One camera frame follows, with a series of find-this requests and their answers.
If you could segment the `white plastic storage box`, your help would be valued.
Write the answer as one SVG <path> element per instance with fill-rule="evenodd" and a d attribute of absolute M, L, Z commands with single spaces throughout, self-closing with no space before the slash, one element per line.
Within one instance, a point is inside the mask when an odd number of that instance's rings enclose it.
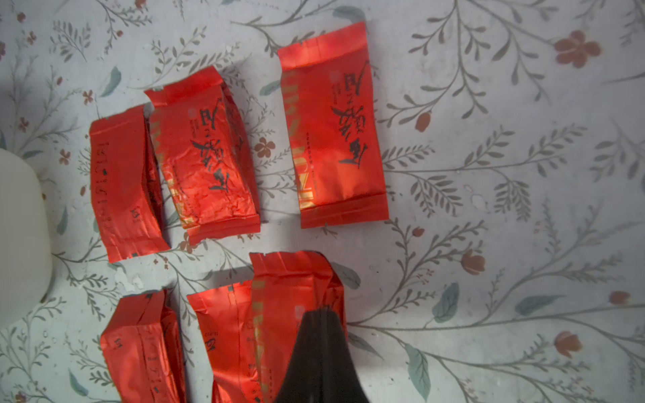
<path fill-rule="evenodd" d="M 1 150 L 1 328 L 36 307 L 53 278 L 50 233 L 35 171 Z"/>

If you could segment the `red tea bag one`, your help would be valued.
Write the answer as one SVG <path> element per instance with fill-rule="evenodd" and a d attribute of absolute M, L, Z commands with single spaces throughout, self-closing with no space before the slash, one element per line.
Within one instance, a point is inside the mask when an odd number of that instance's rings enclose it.
<path fill-rule="evenodd" d="M 145 106 L 92 123 L 92 208 L 111 264 L 169 250 Z"/>

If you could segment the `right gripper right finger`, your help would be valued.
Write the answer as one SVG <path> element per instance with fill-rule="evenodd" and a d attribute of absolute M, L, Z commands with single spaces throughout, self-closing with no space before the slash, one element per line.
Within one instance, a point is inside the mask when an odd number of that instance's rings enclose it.
<path fill-rule="evenodd" d="M 368 402 L 339 316 L 326 308 L 322 311 L 321 325 L 322 402 Z"/>

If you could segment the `red tea bag four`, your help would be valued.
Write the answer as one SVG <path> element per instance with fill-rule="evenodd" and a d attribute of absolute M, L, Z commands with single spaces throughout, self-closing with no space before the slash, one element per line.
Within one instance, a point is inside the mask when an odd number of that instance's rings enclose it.
<path fill-rule="evenodd" d="M 187 297 L 213 371 L 213 402 L 262 402 L 249 281 Z"/>

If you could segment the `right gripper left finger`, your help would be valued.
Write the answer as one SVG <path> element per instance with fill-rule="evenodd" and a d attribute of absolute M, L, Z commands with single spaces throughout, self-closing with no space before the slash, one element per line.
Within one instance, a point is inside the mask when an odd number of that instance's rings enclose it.
<path fill-rule="evenodd" d="M 303 316 L 287 373 L 275 402 L 322 401 L 322 314 L 322 310 L 317 310 L 306 312 Z"/>

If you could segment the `red tea bag five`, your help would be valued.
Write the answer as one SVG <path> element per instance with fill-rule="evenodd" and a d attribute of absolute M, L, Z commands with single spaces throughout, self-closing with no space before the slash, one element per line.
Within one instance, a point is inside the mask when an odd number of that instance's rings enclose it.
<path fill-rule="evenodd" d="M 100 337 L 122 402 L 186 402 L 180 326 L 158 290 L 120 299 Z"/>

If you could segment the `red tea bag three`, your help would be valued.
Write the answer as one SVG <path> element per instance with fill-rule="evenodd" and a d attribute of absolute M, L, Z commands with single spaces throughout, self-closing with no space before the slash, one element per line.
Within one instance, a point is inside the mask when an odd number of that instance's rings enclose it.
<path fill-rule="evenodd" d="M 278 55 L 302 228 L 387 220 L 366 24 Z"/>

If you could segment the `red tea bag six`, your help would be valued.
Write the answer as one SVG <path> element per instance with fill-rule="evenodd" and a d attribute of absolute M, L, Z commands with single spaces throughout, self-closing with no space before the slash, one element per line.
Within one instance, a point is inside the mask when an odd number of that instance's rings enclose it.
<path fill-rule="evenodd" d="M 275 401 L 306 312 L 328 307 L 347 330 L 344 286 L 319 252 L 250 254 L 255 358 L 264 402 Z"/>

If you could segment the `red tea bag two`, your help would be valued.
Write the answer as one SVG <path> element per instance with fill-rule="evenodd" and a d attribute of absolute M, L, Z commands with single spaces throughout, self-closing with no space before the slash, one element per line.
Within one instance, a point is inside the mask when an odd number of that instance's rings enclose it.
<path fill-rule="evenodd" d="M 160 90 L 150 138 L 190 244 L 260 231 L 260 198 L 245 124 L 210 66 Z"/>

